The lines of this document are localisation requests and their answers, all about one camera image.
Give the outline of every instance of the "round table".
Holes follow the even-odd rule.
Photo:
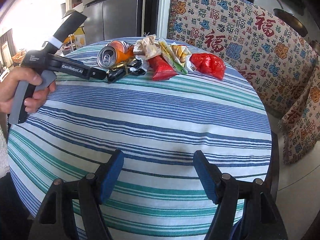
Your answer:
[[[97,66],[106,43],[67,57]],[[101,206],[114,240],[202,240],[216,205],[198,179],[193,153],[202,150],[221,172],[246,181],[264,179],[271,156],[264,106],[246,79],[226,65],[222,81],[193,72],[154,82],[148,71],[108,84],[60,73],[46,104],[9,134],[11,175],[31,214],[54,179],[78,180],[120,149],[124,166]],[[78,201],[74,210],[79,237],[85,239]],[[242,210],[243,200],[235,222]]]

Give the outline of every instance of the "human hand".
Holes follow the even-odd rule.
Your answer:
[[[41,77],[33,69],[19,66],[15,67],[6,76],[4,81],[0,83],[0,113],[9,114],[11,112],[14,93],[21,80],[25,80],[35,86],[42,83]],[[38,108],[46,102],[49,92],[54,92],[55,90],[56,84],[52,82],[46,89],[34,92],[32,98],[26,98],[24,100],[26,112],[36,112]]]

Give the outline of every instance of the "red plastic bag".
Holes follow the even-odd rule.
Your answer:
[[[169,80],[170,78],[177,75],[174,69],[165,62],[160,56],[155,56],[148,59],[150,67],[155,70],[152,77],[153,81]]]
[[[190,61],[196,66],[197,71],[214,76],[222,80],[226,65],[223,60],[216,55],[209,53],[195,53],[192,54]]]

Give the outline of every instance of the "bolt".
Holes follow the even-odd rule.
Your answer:
[[[255,181],[257,184],[259,184],[259,185],[262,185],[262,184],[263,184],[263,180],[262,180],[262,179],[257,178],[257,179],[255,179],[254,181]]]
[[[223,179],[230,179],[231,178],[231,175],[229,173],[223,173],[222,174],[222,178]]]
[[[95,177],[95,174],[94,173],[88,173],[85,177],[87,179],[93,179]]]
[[[53,184],[54,184],[54,185],[60,185],[61,182],[62,182],[61,179],[55,179],[55,180],[53,181]]]

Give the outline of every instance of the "tapestry with chinese characters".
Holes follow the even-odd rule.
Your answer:
[[[282,117],[284,161],[320,138],[319,57],[285,22],[246,0],[171,0],[167,38],[216,54]]]

